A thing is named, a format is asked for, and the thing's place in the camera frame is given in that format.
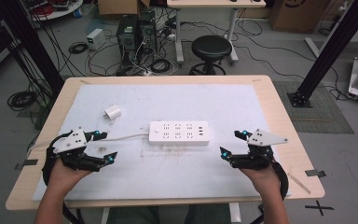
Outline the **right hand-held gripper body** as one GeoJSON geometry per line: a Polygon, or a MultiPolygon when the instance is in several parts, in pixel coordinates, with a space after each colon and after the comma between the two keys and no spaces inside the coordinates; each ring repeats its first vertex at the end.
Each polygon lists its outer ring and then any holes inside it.
{"type": "Polygon", "coordinates": [[[261,170],[275,162],[272,145],[286,144],[288,139],[273,133],[257,129],[245,141],[249,152],[244,155],[232,155],[231,166],[240,169],[261,170]]]}

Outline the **white charger adapter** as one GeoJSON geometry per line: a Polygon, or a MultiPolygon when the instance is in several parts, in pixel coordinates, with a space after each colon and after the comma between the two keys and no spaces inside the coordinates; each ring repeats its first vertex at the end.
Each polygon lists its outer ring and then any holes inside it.
{"type": "Polygon", "coordinates": [[[110,120],[114,120],[121,116],[121,110],[117,105],[111,105],[104,110],[104,115],[110,120]]]}

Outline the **person's right hand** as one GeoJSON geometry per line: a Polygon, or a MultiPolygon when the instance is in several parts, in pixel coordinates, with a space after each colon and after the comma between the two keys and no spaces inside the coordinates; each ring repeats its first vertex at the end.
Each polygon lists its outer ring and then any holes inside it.
{"type": "Polygon", "coordinates": [[[280,193],[280,180],[272,166],[262,170],[241,169],[251,180],[257,192],[261,195],[271,192],[280,193]]]}

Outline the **grey tape piece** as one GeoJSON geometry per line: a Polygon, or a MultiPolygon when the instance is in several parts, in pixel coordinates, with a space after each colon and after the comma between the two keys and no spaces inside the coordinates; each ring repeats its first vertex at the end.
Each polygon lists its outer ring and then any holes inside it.
{"type": "Polygon", "coordinates": [[[319,178],[326,176],[324,171],[319,171],[317,169],[307,170],[307,171],[305,171],[305,173],[307,176],[318,176],[319,178]]]}
{"type": "Polygon", "coordinates": [[[36,159],[36,160],[25,160],[22,163],[17,163],[15,165],[14,169],[21,171],[24,166],[37,165],[37,163],[38,163],[38,159],[36,159]]]}

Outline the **white table mat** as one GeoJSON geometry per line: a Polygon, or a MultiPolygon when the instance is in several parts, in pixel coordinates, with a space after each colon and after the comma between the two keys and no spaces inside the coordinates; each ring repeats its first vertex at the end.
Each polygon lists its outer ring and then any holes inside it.
{"type": "Polygon", "coordinates": [[[249,84],[84,85],[61,130],[101,131],[107,138],[88,143],[87,154],[117,153],[114,164],[82,179],[68,194],[74,200],[162,200],[254,197],[250,180],[220,157],[248,150],[235,131],[268,125],[255,88],[249,84]],[[104,110],[117,105],[121,116],[104,110]],[[148,140],[151,121],[206,121],[207,146],[161,146],[148,140]]]}

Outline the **thin wooden stick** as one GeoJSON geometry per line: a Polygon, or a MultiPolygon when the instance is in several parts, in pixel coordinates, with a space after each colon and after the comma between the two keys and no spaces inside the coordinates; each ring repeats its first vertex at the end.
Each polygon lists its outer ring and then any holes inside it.
{"type": "Polygon", "coordinates": [[[291,177],[293,179],[293,181],[295,183],[297,183],[305,192],[307,192],[309,195],[311,195],[311,191],[299,180],[297,179],[294,175],[288,173],[287,174],[289,177],[291,177]]]}

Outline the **grey floor mat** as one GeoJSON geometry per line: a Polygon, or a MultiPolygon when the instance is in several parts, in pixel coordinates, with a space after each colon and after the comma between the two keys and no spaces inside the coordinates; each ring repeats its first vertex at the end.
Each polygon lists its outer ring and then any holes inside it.
{"type": "Polygon", "coordinates": [[[300,82],[274,81],[273,84],[298,133],[353,134],[350,124],[325,86],[316,88],[308,105],[294,107],[289,100],[289,93],[295,92],[300,82]]]}

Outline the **black tape cross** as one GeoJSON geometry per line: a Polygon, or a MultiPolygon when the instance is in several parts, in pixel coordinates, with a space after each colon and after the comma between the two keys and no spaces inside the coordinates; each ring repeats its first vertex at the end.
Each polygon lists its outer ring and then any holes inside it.
{"type": "Polygon", "coordinates": [[[335,210],[334,207],[321,205],[321,203],[318,200],[315,201],[315,204],[306,204],[305,208],[318,210],[321,216],[324,215],[324,211],[334,211],[335,210]]]}

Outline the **black round stool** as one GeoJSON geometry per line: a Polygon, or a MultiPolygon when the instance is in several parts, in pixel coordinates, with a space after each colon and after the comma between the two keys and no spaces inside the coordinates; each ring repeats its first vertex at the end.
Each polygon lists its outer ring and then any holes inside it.
{"type": "Polygon", "coordinates": [[[224,75],[226,71],[216,62],[221,62],[232,52],[228,40],[219,35],[203,35],[196,38],[191,45],[192,52],[201,59],[201,63],[190,68],[190,75],[215,75],[218,68],[224,75]]]}

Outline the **white power supply box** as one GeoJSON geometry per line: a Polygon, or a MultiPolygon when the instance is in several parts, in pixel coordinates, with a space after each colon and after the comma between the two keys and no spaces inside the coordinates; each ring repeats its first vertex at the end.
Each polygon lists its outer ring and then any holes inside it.
{"type": "Polygon", "coordinates": [[[103,29],[95,29],[87,35],[87,41],[91,50],[98,50],[105,43],[103,29]]]}

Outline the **black computer tower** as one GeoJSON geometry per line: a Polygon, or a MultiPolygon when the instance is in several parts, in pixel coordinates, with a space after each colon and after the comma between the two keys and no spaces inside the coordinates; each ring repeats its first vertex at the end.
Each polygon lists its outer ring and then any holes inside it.
{"type": "Polygon", "coordinates": [[[143,11],[139,17],[139,25],[142,35],[142,44],[147,54],[157,50],[157,29],[154,10],[143,11]]]}
{"type": "Polygon", "coordinates": [[[135,61],[135,52],[139,44],[136,15],[123,15],[117,28],[117,41],[122,55],[122,61],[130,65],[135,61]]]}

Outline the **black metal stand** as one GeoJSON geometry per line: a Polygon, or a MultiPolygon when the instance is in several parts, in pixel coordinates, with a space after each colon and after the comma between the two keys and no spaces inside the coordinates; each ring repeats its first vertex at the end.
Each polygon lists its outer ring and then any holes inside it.
{"type": "Polygon", "coordinates": [[[310,107],[310,97],[340,53],[358,31],[358,0],[354,0],[328,37],[320,55],[295,92],[287,96],[293,107],[310,107]]]}
{"type": "Polygon", "coordinates": [[[0,8],[10,30],[28,51],[52,92],[58,95],[64,81],[30,23],[20,0],[0,0],[0,8]]]}

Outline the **cardboard box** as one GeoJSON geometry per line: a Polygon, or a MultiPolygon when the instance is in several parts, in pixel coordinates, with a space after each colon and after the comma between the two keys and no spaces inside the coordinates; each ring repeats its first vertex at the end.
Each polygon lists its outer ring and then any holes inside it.
{"type": "Polygon", "coordinates": [[[275,0],[268,21],[274,31],[312,33],[331,0],[275,0]]]}
{"type": "Polygon", "coordinates": [[[101,15],[138,14],[150,0],[98,0],[101,15]]]}

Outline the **round white table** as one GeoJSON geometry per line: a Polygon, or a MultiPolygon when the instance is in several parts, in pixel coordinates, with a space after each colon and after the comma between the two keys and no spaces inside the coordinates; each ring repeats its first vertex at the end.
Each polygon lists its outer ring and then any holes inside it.
{"type": "Polygon", "coordinates": [[[83,0],[21,0],[34,21],[48,21],[78,10],[83,0]]]}

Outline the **white desk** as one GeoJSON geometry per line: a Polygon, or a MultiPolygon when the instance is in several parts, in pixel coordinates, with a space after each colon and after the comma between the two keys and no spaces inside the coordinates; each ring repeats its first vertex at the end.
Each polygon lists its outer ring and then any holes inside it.
{"type": "Polygon", "coordinates": [[[266,6],[264,0],[167,0],[167,6],[175,10],[176,35],[174,40],[176,61],[182,65],[185,61],[181,37],[181,10],[183,8],[229,8],[230,24],[224,38],[232,43],[236,16],[240,8],[262,8],[266,6]]]}

